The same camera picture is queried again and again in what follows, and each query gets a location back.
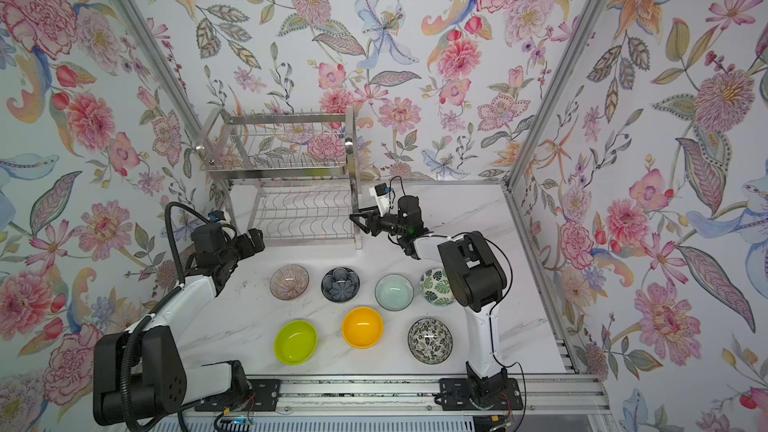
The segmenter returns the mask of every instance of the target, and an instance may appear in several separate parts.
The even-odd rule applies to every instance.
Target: orange bowl
[[[369,348],[384,334],[384,321],[370,307],[358,307],[349,312],[341,325],[344,340],[354,348]]]

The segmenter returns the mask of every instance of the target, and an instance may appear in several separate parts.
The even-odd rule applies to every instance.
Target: table surface
[[[497,356],[505,364],[520,361],[526,372],[558,374],[564,366],[552,328],[542,306],[520,238],[514,229],[502,188],[498,185],[408,186],[420,198],[422,219],[437,234],[455,235],[479,230],[498,244],[514,269],[514,283],[498,306],[501,343]],[[237,186],[232,192],[239,225],[245,226],[256,190]],[[506,261],[497,254],[504,270]],[[292,301],[270,293],[274,271],[286,264],[303,266],[310,274],[307,290]],[[437,307],[418,292],[424,271],[440,265],[414,260],[389,243],[386,236],[363,236],[362,250],[353,244],[290,245],[267,247],[243,260],[225,290],[208,304],[178,340],[187,365],[240,360],[247,374],[463,374],[468,357],[466,314],[458,303]],[[320,291],[320,280],[329,270],[346,266],[360,276],[360,291],[352,300],[336,304]],[[413,284],[415,297],[408,308],[389,312],[376,302],[374,288],[385,275],[404,275]],[[368,306],[384,321],[378,344],[355,349],[344,341],[341,323],[352,309]],[[408,350],[408,330],[414,322],[434,317],[448,326],[453,352],[437,365],[416,360]],[[319,336],[317,349],[307,362],[288,366],[274,355],[274,340],[283,325],[293,320],[311,322]]]

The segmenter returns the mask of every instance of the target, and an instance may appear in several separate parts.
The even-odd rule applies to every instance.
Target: wall
[[[0,430],[89,430],[96,341],[175,280],[163,204],[207,210],[210,184],[107,0],[0,20]]]
[[[763,0],[610,0],[516,184],[628,432],[768,430],[767,21]]]
[[[353,106],[369,180],[503,177],[584,1],[135,0],[201,121]]]

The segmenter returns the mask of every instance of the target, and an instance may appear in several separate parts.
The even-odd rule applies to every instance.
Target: ceramic bowl
[[[386,275],[376,284],[376,301],[388,311],[401,311],[412,300],[413,286],[400,274]]]
[[[331,302],[347,302],[360,290],[360,278],[350,268],[334,268],[322,278],[320,289]]]
[[[286,265],[277,269],[270,280],[270,292],[281,301],[299,297],[310,284],[310,275],[300,265]]]
[[[443,322],[436,318],[423,318],[408,331],[408,348],[419,361],[439,364],[451,354],[453,337]]]
[[[370,307],[358,307],[344,317],[341,335],[354,348],[372,347],[384,333],[384,321]]]
[[[432,305],[445,307],[456,302],[446,271],[442,267],[430,268],[424,272],[421,280],[418,281],[418,289],[422,297]]]
[[[275,357],[285,365],[306,362],[316,348],[317,331],[307,321],[289,322],[275,338]]]

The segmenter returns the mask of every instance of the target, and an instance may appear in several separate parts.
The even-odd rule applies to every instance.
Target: stainless steel dish rack
[[[362,247],[349,220],[358,212],[360,178],[352,109],[343,114],[211,112],[203,125],[205,164],[213,179],[254,188],[248,229],[270,245],[350,241]]]

